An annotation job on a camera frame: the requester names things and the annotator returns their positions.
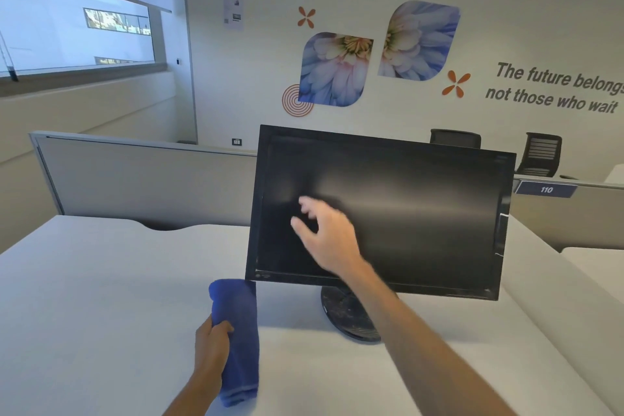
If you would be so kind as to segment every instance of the blue number plate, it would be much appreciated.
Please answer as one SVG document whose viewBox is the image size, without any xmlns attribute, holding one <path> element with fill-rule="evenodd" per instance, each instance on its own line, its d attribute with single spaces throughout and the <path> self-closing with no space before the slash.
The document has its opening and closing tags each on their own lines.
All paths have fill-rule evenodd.
<svg viewBox="0 0 624 416">
<path fill-rule="evenodd" d="M 550 196 L 551 198 L 571 198 L 576 190 L 576 184 L 543 183 L 542 181 L 522 180 L 515 193 L 530 194 L 532 196 Z"/>
</svg>

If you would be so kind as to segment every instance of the hand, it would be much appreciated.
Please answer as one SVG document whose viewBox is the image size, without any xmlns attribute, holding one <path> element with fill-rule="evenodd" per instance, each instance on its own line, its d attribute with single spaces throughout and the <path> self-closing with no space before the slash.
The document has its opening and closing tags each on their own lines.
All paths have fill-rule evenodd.
<svg viewBox="0 0 624 416">
<path fill-rule="evenodd" d="M 318 233 L 308 229 L 298 217 L 290 219 L 290 225 L 314 260 L 345 280 L 346 275 L 364 262 L 353 224 L 346 215 L 323 201 L 301 196 L 299 203 L 301 212 L 318 222 Z"/>
<path fill-rule="evenodd" d="M 221 374 L 230 354 L 231 324 L 224 320 L 212 325 L 212 315 L 195 332 L 195 370 L 191 380 L 200 386 L 215 385 L 216 393 L 221 390 Z"/>
</svg>

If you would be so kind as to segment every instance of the person's right arm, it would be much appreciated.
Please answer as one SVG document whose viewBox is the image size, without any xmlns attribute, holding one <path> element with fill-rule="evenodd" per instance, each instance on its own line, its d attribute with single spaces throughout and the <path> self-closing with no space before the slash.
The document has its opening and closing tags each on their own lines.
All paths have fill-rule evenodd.
<svg viewBox="0 0 624 416">
<path fill-rule="evenodd" d="M 300 203 L 301 211 L 317 220 L 318 233 L 297 217 L 292 228 L 316 262 L 342 278 L 361 301 L 424 416 L 515 415 L 378 277 L 360 255 L 353 225 L 343 213 L 316 199 L 303 197 Z"/>
</svg>

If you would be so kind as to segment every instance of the blue towel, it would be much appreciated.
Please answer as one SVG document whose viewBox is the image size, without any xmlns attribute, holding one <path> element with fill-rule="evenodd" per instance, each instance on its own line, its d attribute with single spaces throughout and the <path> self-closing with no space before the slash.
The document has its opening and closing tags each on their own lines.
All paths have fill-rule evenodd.
<svg viewBox="0 0 624 416">
<path fill-rule="evenodd" d="M 223 369 L 219 397 L 227 408 L 258 396 L 258 308 L 256 283 L 238 279 L 216 280 L 208 288 L 212 298 L 212 322 L 234 326 L 230 355 Z"/>
</svg>

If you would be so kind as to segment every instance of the the future belongs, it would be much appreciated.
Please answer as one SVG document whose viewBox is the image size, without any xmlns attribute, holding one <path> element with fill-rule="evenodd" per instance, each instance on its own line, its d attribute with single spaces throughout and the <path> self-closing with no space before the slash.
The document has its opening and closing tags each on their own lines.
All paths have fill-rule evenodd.
<svg viewBox="0 0 624 416">
<path fill-rule="evenodd" d="M 550 70 L 539 70 L 537 67 L 533 67 L 530 70 L 525 71 L 523 68 L 514 67 L 511 63 L 498 63 L 497 77 L 503 77 L 513 80 L 532 81 L 534 83 L 543 83 L 548 85 L 560 85 L 570 86 L 574 88 L 593 89 L 595 91 L 602 91 L 608 93 L 610 96 L 616 96 L 618 94 L 624 94 L 624 82 L 608 81 L 600 79 L 600 76 L 586 77 L 583 73 L 576 76 L 574 82 L 573 77 L 569 74 L 554 73 Z M 559 97 L 557 103 L 555 97 L 548 94 L 533 93 L 527 91 L 527 89 L 516 89 L 515 93 L 511 97 L 511 88 L 496 89 L 489 88 L 486 93 L 487 99 L 513 101 L 518 103 L 526 103 L 536 106 L 550 106 L 556 105 L 561 108 L 568 108 L 573 110 L 589 110 L 593 112 L 614 113 L 618 107 L 618 102 L 599 102 L 599 101 L 585 101 L 584 99 L 577 99 L 576 96 L 571 97 Z"/>
</svg>

